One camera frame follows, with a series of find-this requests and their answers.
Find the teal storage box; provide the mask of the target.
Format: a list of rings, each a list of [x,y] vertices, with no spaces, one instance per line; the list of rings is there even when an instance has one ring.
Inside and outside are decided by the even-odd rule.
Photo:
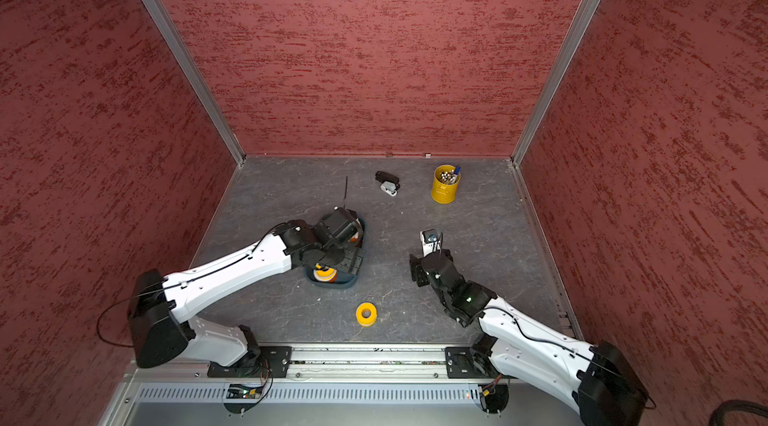
[[[358,232],[358,230],[363,230],[365,233],[364,220],[356,216],[355,223],[356,223],[356,232]],[[314,284],[318,287],[325,287],[325,288],[331,288],[331,289],[347,289],[347,288],[351,288],[357,282],[360,268],[363,263],[363,252],[362,252],[363,242],[360,247],[356,247],[353,243],[350,242],[350,239],[352,237],[350,237],[349,240],[344,243],[344,248],[343,248],[344,256],[334,267],[323,266],[320,264],[303,267],[303,273],[311,284]],[[338,276],[336,277],[336,280],[334,282],[327,282],[327,283],[316,281],[313,275],[313,271],[315,269],[327,269],[327,268],[333,268],[338,271]]]

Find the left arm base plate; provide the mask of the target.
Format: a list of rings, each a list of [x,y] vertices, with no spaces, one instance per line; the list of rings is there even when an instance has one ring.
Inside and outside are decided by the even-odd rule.
[[[263,346],[248,350],[233,365],[222,366],[211,362],[209,378],[285,378],[290,365],[293,348],[287,345]]]

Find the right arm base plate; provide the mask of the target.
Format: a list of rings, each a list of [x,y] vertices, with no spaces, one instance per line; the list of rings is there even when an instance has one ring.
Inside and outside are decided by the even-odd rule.
[[[450,379],[477,379],[491,381],[502,375],[503,381],[518,381],[517,376],[502,373],[492,362],[491,351],[475,350],[470,346],[448,346],[444,349],[447,375]]]

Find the yellow tape roll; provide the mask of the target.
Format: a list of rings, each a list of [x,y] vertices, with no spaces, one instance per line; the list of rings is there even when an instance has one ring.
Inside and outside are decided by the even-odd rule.
[[[371,327],[376,323],[378,312],[371,302],[361,303],[356,309],[356,320],[361,327]]]
[[[318,282],[334,282],[336,280],[336,277],[338,276],[338,271],[333,268],[327,268],[327,269],[315,269],[313,271],[313,275],[316,281]]]

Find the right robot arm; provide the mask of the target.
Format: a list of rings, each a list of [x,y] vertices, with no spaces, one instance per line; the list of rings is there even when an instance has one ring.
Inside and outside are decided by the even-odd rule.
[[[532,319],[489,288],[464,278],[448,249],[409,257],[411,278],[437,294],[444,312],[482,336],[473,369],[522,380],[576,411],[584,425],[637,425],[650,395],[615,345],[590,344]]]

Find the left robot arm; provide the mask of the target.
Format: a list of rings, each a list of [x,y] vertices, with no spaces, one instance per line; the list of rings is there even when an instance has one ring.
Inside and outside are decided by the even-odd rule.
[[[225,326],[200,317],[215,302],[260,280],[294,269],[316,285],[352,286],[362,265],[365,222],[336,207],[316,224],[302,219],[273,226],[251,245],[168,275],[141,274],[127,310],[138,367],[178,358],[203,361],[211,377],[255,377],[277,366],[247,326]]]

